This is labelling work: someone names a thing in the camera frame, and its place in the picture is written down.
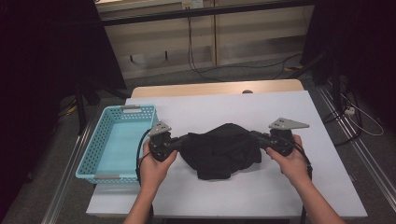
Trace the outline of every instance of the blue plastic basket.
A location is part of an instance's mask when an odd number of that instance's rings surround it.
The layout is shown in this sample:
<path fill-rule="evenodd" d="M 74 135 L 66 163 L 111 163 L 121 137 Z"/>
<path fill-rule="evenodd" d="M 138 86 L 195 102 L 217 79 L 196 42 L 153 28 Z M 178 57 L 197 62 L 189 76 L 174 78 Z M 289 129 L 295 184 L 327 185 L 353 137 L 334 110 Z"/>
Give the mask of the blue plastic basket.
<path fill-rule="evenodd" d="M 93 184 L 137 183 L 137 147 L 143 133 L 157 121 L 155 105 L 106 107 L 76 177 Z"/>

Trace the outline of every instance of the gray floor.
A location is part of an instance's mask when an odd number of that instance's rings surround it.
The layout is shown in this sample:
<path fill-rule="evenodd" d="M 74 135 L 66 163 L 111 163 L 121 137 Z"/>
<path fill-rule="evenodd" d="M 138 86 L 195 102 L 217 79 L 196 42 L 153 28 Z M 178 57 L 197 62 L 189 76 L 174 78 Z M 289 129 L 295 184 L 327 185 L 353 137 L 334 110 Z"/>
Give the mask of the gray floor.
<path fill-rule="evenodd" d="M 281 59 L 242 63 L 244 66 L 264 66 L 267 64 L 278 63 Z M 299 57 L 294 57 L 286 62 L 286 66 L 294 66 L 299 62 Z M 211 72 L 203 73 L 206 77 L 217 78 L 224 81 L 242 80 L 262 80 L 271 79 L 282 70 L 282 64 L 267 68 L 248 68 L 248 67 L 225 67 Z M 283 73 L 279 78 L 286 77 L 289 73 Z M 331 110 L 324 103 L 319 88 L 312 83 L 311 76 L 301 77 L 306 90 L 317 107 L 319 114 L 324 117 Z M 173 72 L 169 74 L 153 75 L 149 77 L 136 77 L 127 80 L 128 90 L 131 93 L 138 86 L 182 84 L 182 83 L 204 83 L 214 82 L 211 79 L 203 78 L 191 70 Z M 99 91 L 102 98 L 100 105 L 86 105 L 90 119 L 95 120 L 100 114 L 100 110 L 107 105 L 122 105 L 124 101 L 113 98 L 106 92 Z M 72 97 L 64 99 L 62 104 L 66 104 Z M 364 99 L 359 99 L 361 109 L 371 116 L 375 113 L 368 106 Z M 369 119 L 364 118 L 364 128 L 372 132 L 378 132 L 375 124 Z M 334 142 L 341 142 L 346 139 L 345 134 L 340 129 L 336 121 L 326 124 L 329 135 Z M 395 132 L 384 125 L 385 133 L 381 136 L 371 136 L 363 133 L 360 140 L 369 148 L 375 160 L 389 177 L 391 182 L 396 180 L 396 135 Z M 64 168 L 68 163 L 68 158 L 73 153 L 73 148 L 78 140 L 78 117 L 74 113 L 70 116 L 63 116 L 59 119 L 56 131 L 54 132 L 46 152 L 43 154 L 40 163 L 33 171 L 34 180 L 26 183 L 10 207 L 8 214 L 3 221 L 8 223 L 40 223 L 50 205 L 51 198 L 61 180 Z M 395 210 L 389 205 L 380 187 L 372 178 L 362 162 L 357 151 L 351 144 L 337 147 L 337 152 L 343 161 L 346 170 L 355 177 L 353 184 L 361 197 L 361 201 L 366 208 L 368 217 L 361 219 L 350 219 L 347 223 L 396 223 Z M 84 180 L 72 178 L 66 197 L 62 202 L 59 216 L 56 223 L 121 223 L 122 218 L 99 218 L 85 214 L 90 197 L 93 193 L 93 186 Z M 244 220 L 229 220 L 229 223 L 245 223 Z"/>

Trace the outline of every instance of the black garment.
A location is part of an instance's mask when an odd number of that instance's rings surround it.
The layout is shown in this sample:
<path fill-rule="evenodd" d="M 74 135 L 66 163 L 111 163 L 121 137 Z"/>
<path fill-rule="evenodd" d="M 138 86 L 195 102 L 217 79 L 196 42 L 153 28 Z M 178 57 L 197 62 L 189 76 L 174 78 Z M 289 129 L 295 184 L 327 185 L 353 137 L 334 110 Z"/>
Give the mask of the black garment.
<path fill-rule="evenodd" d="M 208 133 L 189 133 L 180 155 L 203 180 L 228 179 L 232 173 L 262 162 L 259 142 L 232 123 Z"/>

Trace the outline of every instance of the human hand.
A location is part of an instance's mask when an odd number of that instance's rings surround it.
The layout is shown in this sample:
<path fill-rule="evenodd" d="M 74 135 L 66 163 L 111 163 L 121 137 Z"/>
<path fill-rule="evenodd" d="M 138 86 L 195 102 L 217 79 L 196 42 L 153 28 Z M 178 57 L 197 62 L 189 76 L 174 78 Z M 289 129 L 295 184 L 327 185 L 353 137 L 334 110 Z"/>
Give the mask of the human hand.
<path fill-rule="evenodd" d="M 293 135 L 294 141 L 302 146 L 301 137 L 297 134 Z M 268 147 L 266 149 L 267 154 L 276 161 L 282 173 L 289 179 L 290 183 L 294 186 L 298 181 L 309 180 L 309 176 L 306 170 L 306 161 L 303 155 L 294 149 L 289 156 L 284 157 L 277 153 L 275 150 Z"/>
<path fill-rule="evenodd" d="M 165 161 L 156 161 L 149 152 L 149 140 L 143 145 L 144 159 L 140 159 L 141 190 L 157 192 L 166 177 L 169 167 L 177 157 L 177 151 L 173 151 Z"/>

